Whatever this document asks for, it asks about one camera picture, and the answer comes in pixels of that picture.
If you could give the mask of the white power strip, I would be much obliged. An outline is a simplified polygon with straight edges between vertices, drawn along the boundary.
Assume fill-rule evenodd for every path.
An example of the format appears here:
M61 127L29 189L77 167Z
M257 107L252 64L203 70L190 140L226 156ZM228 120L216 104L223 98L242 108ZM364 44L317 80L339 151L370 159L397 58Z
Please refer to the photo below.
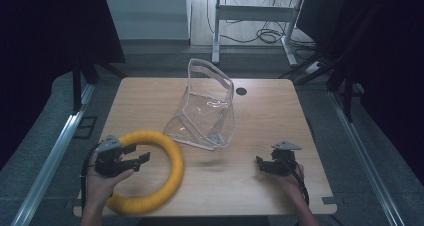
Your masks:
M317 71L320 67L321 67L321 63L319 61L315 61L305 70L305 73L311 74L311 73Z

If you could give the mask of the aluminium rail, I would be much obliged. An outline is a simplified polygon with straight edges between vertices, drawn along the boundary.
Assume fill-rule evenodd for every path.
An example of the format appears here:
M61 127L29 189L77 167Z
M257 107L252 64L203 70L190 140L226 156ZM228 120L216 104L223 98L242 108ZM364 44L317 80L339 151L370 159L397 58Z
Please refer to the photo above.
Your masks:
M94 85L88 84L84 88L82 95L80 96L80 109L68 117L62 131L52 147L52 150L34 180L27 196L21 204L20 209L16 213L11 226L29 226L73 138L73 135L86 112L94 91Z
M380 203L380 206L390 224L390 226L405 226L404 220L399 212L399 209L390 194L388 188L380 177L375 165L369 156L363 141L361 140L354 124L350 122L344 114L342 108L342 100L336 92L329 91L328 96L332 102L338 118L349 138L351 145L356 152L358 160L368 178L368 181Z

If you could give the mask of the person's left hand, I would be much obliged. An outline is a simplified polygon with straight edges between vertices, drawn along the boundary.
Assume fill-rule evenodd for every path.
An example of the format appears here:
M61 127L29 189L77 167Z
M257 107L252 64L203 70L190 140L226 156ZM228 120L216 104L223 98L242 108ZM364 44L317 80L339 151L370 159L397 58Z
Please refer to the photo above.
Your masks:
M115 186L129 178L134 173L134 170L129 169L116 177L106 178L95 170L96 159L97 154L93 153L90 157L86 175L86 207L100 206L103 208L106 201L111 197Z

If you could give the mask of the clear plastic bag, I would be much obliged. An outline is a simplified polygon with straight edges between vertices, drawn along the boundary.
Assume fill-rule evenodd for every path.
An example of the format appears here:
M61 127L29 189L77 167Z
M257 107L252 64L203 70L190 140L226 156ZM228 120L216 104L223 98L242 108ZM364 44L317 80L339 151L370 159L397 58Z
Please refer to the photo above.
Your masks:
M234 135L234 83L212 63L192 58L187 84L164 133L179 143L213 151L227 147Z

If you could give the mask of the white metal desk frame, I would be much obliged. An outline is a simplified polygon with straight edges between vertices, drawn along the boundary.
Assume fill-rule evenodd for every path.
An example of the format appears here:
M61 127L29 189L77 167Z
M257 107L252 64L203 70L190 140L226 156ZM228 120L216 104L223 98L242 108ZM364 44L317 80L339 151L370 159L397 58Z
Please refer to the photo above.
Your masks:
M298 65L294 51L290 46L291 36L296 26L303 0L294 0L293 7L276 6L235 6L225 5L221 0L215 3L214 33L212 41L212 62L218 64L220 61L220 22L223 20L282 22L288 26L280 42L285 51L289 65Z

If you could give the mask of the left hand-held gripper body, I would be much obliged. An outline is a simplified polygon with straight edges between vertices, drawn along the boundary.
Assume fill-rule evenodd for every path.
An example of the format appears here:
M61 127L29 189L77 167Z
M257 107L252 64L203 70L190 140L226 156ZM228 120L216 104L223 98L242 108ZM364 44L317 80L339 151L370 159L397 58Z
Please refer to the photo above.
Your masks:
M127 161L122 161L121 157L126 155L123 153L125 145L115 136L108 135L95 149L97 159L95 162L95 170L104 177L112 178L120 173L129 170Z

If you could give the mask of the black metal stand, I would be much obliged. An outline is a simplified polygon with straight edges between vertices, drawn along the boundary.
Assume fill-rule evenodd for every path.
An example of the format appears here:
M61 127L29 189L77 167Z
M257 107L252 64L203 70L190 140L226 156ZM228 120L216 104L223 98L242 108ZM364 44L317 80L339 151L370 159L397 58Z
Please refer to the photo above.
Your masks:
M342 93L342 113L345 118L351 122L351 103L353 97L353 66L350 62L351 54L344 52L338 57L332 60L326 60L324 54L321 52L315 52L309 56L305 61L298 65L295 65L291 70L283 73L280 79L286 78L294 82L295 85L306 84L313 79L331 71L331 75L326 82L326 88L329 91L336 91L341 85L344 85L344 91ZM312 73L302 76L298 79L298 76L306 72L306 69L311 66L314 62L324 62L323 66L320 66L317 70Z
M72 62L73 115L79 112L82 109L83 105L81 77L84 77L85 81L91 86L97 84L100 80L100 76L96 70L97 66L100 66L101 68L112 73L120 79L127 77L124 72L118 70L111 63L94 62L93 60L90 60L88 58L75 58Z

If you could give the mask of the black curtain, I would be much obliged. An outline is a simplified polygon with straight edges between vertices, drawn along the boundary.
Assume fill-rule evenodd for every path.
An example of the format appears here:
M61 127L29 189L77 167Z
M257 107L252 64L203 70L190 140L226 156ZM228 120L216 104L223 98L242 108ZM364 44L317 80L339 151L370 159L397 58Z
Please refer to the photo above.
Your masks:
M107 0L0 0L0 170L79 63L123 63Z
M424 184L424 0L307 0L327 60L351 54L360 102Z

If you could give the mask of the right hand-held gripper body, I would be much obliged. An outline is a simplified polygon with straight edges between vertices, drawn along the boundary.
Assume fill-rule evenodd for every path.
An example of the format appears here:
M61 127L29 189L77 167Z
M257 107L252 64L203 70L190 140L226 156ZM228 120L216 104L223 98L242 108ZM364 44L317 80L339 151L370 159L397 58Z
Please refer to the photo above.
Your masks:
M297 168L295 150L301 150L301 147L288 141L282 141L272 145L272 148L271 161L273 164L270 166L275 167L275 174L280 176L292 174Z

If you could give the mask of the person's right hand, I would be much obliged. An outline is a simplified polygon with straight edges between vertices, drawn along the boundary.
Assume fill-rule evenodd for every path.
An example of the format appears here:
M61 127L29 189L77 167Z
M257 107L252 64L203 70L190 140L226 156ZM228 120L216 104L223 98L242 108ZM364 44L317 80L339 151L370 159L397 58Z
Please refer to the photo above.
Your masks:
M301 185L293 174L288 176L275 176L275 179L286 194L294 195L302 193Z

